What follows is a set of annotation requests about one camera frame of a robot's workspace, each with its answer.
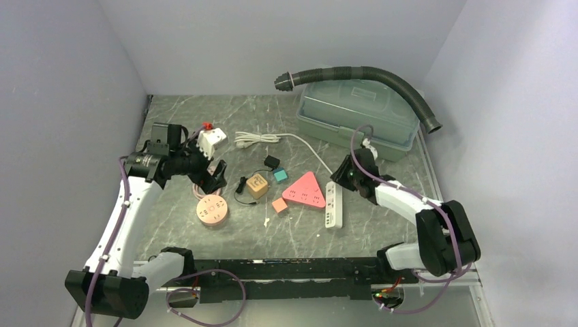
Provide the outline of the round pink power socket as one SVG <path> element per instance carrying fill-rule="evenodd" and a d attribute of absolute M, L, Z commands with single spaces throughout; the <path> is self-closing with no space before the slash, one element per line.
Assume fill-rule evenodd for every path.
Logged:
<path fill-rule="evenodd" d="M 197 203 L 195 213 L 202 224 L 219 225 L 228 216 L 228 204 L 221 196 L 207 195 Z"/>

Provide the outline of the pink triangular power strip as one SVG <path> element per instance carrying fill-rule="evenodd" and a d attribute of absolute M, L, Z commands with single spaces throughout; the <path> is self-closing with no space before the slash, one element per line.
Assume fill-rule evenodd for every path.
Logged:
<path fill-rule="evenodd" d="M 282 192 L 282 198 L 291 202 L 314 208 L 325 208 L 326 200 L 321 187 L 312 171 L 306 172 L 289 188 Z"/>

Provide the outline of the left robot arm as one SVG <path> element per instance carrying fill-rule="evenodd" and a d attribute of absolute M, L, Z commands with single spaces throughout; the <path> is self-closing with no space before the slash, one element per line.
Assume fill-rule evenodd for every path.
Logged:
<path fill-rule="evenodd" d="M 119 158 L 119 195 L 106 228 L 81 270 L 70 270 L 65 288 L 92 325 L 95 314 L 134 320 L 149 295 L 169 281 L 189 285 L 196 276 L 194 255 L 182 247 L 166 247 L 150 262 L 136 267 L 138 242 L 153 205 L 174 176 L 186 176 L 206 194 L 227 182 L 227 164 L 209 166 L 227 135 L 210 123 L 193 133 L 182 125 L 154 123 L 142 148 Z"/>

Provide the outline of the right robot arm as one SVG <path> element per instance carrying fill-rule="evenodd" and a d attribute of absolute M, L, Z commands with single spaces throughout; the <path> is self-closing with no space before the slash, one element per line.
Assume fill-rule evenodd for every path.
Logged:
<path fill-rule="evenodd" d="M 422 196 L 393 176 L 380 174 L 368 148 L 346 155 L 331 180 L 358 192 L 376 206 L 392 210 L 416 227 L 416 242 L 379 250 L 382 260 L 375 266 L 379 280 L 391 283 L 403 270 L 426 270 L 440 277 L 458 273 L 481 258 L 481 249 L 460 202 Z"/>

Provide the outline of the white power strip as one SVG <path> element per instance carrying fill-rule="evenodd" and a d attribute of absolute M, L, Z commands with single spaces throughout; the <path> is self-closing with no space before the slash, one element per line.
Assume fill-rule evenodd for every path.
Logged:
<path fill-rule="evenodd" d="M 327 229 L 343 227 L 343 188 L 330 181 L 326 184 L 326 207 L 324 223 Z"/>

